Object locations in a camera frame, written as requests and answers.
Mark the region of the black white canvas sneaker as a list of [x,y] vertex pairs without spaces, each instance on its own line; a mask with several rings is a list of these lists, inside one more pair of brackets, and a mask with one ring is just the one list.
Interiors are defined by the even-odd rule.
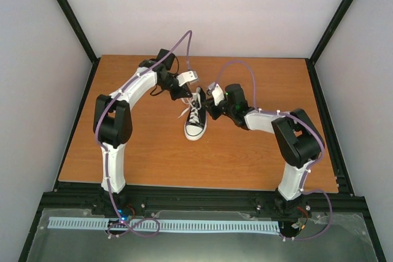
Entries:
[[184,124],[185,137],[190,141],[197,141],[203,137],[207,129],[207,115],[206,108],[202,103],[206,99],[206,94],[202,87],[197,87],[192,93],[191,98],[187,98],[186,112],[187,119]]

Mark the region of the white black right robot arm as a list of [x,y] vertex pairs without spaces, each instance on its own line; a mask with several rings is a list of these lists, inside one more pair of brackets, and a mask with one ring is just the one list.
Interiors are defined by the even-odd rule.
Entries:
[[311,167],[325,152],[323,138],[307,113],[303,109],[269,112],[251,107],[237,83],[226,86],[224,90],[212,83],[207,94],[210,98],[203,105],[212,119],[224,115],[239,128],[274,134],[285,161],[282,179],[275,191],[274,206],[278,214],[289,215],[300,203]]

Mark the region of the white shoelace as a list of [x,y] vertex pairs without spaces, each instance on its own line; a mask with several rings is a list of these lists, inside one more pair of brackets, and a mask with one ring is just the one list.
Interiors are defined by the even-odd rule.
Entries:
[[182,102],[187,105],[187,108],[180,114],[180,117],[188,113],[185,125],[194,126],[203,129],[206,125],[206,109],[202,103],[206,99],[206,95],[201,88],[192,93],[191,98],[183,99]]

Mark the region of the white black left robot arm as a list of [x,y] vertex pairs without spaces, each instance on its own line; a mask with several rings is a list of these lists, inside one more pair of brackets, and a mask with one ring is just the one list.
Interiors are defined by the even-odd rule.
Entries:
[[113,214],[122,214],[128,207],[128,200],[121,192],[126,185],[125,147],[133,132],[133,107],[146,92],[156,86],[168,91],[172,100],[192,96],[189,84],[198,80],[197,73],[190,68],[180,74],[171,73],[169,70],[174,60],[175,54],[162,49],[155,59],[142,61],[136,72],[118,90],[109,95],[101,94],[96,99],[93,132],[102,151],[101,187],[107,198],[106,207]]

